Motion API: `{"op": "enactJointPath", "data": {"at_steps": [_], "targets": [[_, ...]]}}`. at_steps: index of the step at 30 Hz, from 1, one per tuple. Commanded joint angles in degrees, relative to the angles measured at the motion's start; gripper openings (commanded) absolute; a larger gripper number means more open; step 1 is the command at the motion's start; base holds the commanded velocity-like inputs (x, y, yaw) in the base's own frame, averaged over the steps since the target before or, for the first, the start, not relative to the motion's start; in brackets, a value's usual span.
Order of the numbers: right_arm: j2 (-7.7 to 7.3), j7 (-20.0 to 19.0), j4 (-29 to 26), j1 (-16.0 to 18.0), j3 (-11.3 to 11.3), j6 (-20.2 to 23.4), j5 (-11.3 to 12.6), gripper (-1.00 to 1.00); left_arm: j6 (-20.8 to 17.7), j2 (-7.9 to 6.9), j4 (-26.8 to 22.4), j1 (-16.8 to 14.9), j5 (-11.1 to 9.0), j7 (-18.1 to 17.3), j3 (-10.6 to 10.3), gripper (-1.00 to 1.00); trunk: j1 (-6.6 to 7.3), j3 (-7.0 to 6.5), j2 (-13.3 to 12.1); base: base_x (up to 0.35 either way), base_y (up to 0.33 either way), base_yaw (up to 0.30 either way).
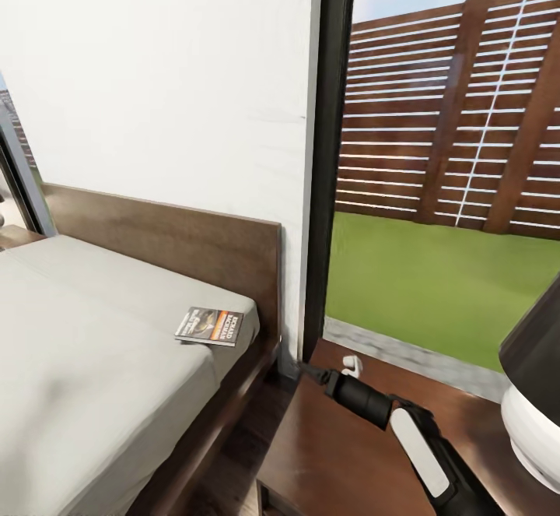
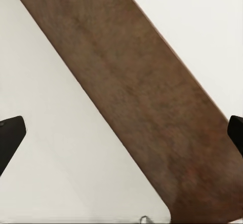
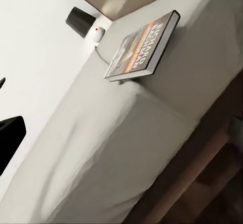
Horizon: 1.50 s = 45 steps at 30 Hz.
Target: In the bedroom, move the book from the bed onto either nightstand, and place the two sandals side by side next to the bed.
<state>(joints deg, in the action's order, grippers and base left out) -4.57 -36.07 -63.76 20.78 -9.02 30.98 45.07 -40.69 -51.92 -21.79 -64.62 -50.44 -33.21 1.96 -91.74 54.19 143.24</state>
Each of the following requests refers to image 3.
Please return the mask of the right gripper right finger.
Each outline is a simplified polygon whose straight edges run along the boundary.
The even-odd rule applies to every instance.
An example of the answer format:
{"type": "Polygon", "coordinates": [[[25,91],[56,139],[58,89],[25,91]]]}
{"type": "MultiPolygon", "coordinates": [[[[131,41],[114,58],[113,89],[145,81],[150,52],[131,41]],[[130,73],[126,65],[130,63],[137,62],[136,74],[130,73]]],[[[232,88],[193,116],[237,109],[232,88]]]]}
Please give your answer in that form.
{"type": "Polygon", "coordinates": [[[230,117],[227,134],[243,156],[243,117],[230,117]]]}

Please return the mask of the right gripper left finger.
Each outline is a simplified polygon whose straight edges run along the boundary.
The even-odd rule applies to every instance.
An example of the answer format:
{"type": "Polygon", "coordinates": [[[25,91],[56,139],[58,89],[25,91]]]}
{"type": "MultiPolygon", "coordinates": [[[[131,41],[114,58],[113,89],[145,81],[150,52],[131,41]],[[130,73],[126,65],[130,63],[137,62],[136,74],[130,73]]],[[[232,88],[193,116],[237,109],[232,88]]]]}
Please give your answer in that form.
{"type": "Polygon", "coordinates": [[[26,136],[22,116],[0,121],[0,176],[26,136]]]}

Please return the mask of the hardback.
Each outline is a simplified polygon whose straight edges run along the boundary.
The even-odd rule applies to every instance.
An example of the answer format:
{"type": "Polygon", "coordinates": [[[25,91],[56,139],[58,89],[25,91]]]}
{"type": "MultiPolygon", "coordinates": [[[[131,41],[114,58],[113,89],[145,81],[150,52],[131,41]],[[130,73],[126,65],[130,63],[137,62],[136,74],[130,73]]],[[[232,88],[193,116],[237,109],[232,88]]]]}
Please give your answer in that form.
{"type": "Polygon", "coordinates": [[[180,18],[173,10],[126,36],[103,78],[116,82],[153,76],[180,18]]]}

